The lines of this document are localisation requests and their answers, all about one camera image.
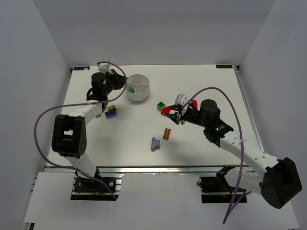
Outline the red lego brick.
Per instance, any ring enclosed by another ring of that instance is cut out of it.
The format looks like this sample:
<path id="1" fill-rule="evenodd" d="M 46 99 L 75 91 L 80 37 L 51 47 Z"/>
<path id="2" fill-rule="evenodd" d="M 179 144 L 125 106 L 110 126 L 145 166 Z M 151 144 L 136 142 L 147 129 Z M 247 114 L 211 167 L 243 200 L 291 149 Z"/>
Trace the red lego brick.
<path id="1" fill-rule="evenodd" d="M 198 110 L 198 103 L 197 103 L 197 101 L 196 100 L 191 100 L 191 102 L 190 102 L 190 107 L 191 108 L 193 108 L 193 109 L 195 109 L 195 110 Z"/>
<path id="2" fill-rule="evenodd" d="M 161 115 L 162 116 L 167 116 L 167 115 L 169 115 L 170 114 L 170 112 L 171 112 L 171 108 L 170 108 L 170 106 L 168 106 L 168 107 L 165 107 L 165 108 L 163 108 L 162 110 L 161 110 Z"/>

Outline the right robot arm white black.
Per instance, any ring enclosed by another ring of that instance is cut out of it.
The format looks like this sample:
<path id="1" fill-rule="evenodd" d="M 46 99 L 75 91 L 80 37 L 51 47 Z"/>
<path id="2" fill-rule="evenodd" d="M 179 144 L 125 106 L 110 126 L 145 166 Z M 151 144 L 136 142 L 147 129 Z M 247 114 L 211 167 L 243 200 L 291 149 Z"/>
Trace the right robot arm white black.
<path id="1" fill-rule="evenodd" d="M 217 103 L 207 99 L 201 102 L 199 109 L 194 103 L 189 103 L 187 109 L 175 104 L 164 108 L 161 115 L 178 125 L 188 122 L 203 127 L 203 133 L 211 143 L 242 158 L 252 169 L 244 171 L 226 165 L 212 179 L 201 179 L 204 192 L 229 192 L 240 177 L 239 188 L 259 194 L 272 207 L 281 209 L 302 191 L 295 163 L 288 157 L 279 159 L 244 141 L 220 118 L 220 112 Z"/>

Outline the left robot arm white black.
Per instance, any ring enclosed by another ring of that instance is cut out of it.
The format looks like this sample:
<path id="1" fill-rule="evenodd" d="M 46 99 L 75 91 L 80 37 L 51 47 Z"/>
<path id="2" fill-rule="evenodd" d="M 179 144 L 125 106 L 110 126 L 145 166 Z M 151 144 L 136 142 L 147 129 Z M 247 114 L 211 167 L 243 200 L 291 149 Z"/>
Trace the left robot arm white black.
<path id="1" fill-rule="evenodd" d="M 91 76 L 91 88 L 86 94 L 88 103 L 68 115 L 56 116 L 52 150 L 79 169 L 79 177 L 94 177 L 97 171 L 86 153 L 86 125 L 105 111 L 108 95 L 113 90 L 125 88 L 126 83 L 127 77 L 119 75 L 113 69 L 105 73 L 97 72 Z"/>

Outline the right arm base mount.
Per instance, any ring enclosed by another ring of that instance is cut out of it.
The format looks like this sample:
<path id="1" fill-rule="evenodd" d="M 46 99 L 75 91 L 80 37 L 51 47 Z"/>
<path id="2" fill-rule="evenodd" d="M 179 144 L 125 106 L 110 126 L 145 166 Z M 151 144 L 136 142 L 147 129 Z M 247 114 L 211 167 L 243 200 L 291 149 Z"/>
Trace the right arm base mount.
<path id="1" fill-rule="evenodd" d="M 201 202 L 203 204 L 229 204 L 232 197 L 237 201 L 246 192 L 239 188 L 234 195 L 235 187 L 231 186 L 224 176 L 232 169 L 238 169 L 236 165 L 198 166 L 199 180 L 196 185 L 201 190 Z"/>

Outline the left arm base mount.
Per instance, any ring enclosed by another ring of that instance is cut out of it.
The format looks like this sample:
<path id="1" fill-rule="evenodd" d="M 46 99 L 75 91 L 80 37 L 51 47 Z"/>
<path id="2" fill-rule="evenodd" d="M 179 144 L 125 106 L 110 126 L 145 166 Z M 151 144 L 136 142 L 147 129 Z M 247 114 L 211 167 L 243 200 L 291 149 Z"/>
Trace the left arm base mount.
<path id="1" fill-rule="evenodd" d="M 106 175 L 100 178 L 118 198 L 122 176 Z M 71 191 L 71 200 L 77 201 L 115 201 L 109 190 L 99 182 L 90 182 L 88 178 L 75 176 Z"/>

